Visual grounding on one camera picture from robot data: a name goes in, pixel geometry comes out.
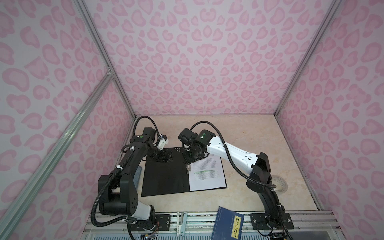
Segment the white black file folder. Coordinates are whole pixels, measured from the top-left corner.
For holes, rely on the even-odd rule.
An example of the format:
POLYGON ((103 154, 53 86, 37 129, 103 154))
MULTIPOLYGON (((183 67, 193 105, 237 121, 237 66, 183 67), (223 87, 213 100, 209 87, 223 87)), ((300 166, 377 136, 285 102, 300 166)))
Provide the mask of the white black file folder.
POLYGON ((172 151, 172 160, 165 164, 155 162, 148 172, 160 170, 160 176, 147 176, 144 171, 142 197, 152 197, 170 194, 191 192, 189 188, 189 175, 187 175, 186 161, 182 155, 182 148, 168 148, 172 151))

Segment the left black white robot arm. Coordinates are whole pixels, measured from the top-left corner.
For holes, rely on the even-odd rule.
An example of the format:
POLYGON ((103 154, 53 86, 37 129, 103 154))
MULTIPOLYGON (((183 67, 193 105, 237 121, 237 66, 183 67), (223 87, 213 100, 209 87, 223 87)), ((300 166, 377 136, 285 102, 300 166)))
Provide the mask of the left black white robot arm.
POLYGON ((95 227, 106 227, 119 221, 138 224, 145 230, 156 226, 155 209, 140 202, 134 177, 143 158, 165 160, 170 156, 160 140, 157 129, 144 128, 141 135, 133 136, 122 147, 124 156, 114 170, 100 176, 98 195, 90 214, 95 227))

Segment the printed paper sheet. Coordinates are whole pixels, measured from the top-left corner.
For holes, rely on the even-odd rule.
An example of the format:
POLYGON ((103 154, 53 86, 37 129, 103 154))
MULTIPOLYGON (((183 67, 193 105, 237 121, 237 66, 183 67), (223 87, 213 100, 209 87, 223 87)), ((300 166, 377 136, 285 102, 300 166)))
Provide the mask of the printed paper sheet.
POLYGON ((190 164, 189 188, 191 192, 227 188, 221 158, 208 156, 190 164))

